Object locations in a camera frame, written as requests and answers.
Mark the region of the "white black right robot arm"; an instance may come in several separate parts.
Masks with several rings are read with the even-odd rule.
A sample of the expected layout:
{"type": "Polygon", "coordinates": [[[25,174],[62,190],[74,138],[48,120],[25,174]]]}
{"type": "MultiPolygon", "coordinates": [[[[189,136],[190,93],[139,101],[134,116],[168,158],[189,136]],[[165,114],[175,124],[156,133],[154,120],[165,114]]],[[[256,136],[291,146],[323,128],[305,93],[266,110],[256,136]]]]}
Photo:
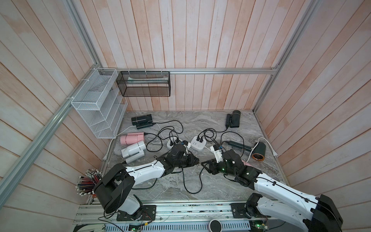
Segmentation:
{"type": "Polygon", "coordinates": [[[233,150],[214,153],[215,159],[201,165],[210,174],[233,176],[238,184],[254,190],[244,204],[248,219],[271,216],[305,232],[340,232],[344,220],[333,200],[316,197],[281,183],[261,170],[246,166],[233,150]]]}

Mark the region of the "pink hair dryer under arm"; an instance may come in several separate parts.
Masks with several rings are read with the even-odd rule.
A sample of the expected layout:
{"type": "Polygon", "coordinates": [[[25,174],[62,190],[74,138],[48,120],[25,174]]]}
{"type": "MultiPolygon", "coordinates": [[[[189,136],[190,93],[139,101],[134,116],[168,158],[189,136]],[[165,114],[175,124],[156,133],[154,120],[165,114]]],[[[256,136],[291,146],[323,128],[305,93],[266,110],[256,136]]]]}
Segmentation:
{"type": "Polygon", "coordinates": [[[248,163],[248,162],[243,161],[243,164],[244,164],[245,166],[251,166],[251,167],[252,167],[252,165],[251,165],[250,163],[248,163]]]}

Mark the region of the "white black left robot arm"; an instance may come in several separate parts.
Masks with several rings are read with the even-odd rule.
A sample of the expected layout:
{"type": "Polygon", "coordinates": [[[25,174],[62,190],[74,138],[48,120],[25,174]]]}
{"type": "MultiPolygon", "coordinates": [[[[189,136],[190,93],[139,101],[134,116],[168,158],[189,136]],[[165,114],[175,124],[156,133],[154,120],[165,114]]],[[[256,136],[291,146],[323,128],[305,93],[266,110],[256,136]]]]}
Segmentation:
{"type": "Polygon", "coordinates": [[[175,168],[184,169],[197,164],[199,159],[188,151],[186,145],[176,144],[153,162],[134,167],[116,164],[95,185],[93,191],[105,214],[122,211],[136,216],[143,204],[138,197],[130,195],[133,187],[169,175],[175,168]]]}

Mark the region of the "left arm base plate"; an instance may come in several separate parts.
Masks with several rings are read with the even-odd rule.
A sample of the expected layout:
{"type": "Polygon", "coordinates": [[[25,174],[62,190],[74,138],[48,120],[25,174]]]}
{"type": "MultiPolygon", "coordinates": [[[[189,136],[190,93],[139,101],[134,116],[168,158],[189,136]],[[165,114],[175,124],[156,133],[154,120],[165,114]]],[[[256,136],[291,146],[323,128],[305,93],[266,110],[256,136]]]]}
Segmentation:
{"type": "Polygon", "coordinates": [[[134,221],[154,221],[156,218],[156,205],[143,205],[133,214],[129,215],[124,211],[118,211],[117,221],[119,222],[134,222],[134,221]]]}

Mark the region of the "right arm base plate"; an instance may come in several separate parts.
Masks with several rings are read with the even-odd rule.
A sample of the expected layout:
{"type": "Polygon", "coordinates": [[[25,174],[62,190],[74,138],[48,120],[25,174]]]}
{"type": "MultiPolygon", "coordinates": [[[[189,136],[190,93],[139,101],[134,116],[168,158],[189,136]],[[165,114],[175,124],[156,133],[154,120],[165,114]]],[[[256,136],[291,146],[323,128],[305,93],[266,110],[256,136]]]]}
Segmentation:
{"type": "Polygon", "coordinates": [[[230,204],[233,218],[251,219],[266,217],[258,210],[258,206],[263,206],[263,202],[258,203],[259,200],[267,201],[269,198],[263,197],[258,193],[252,193],[246,202],[230,204]]]}

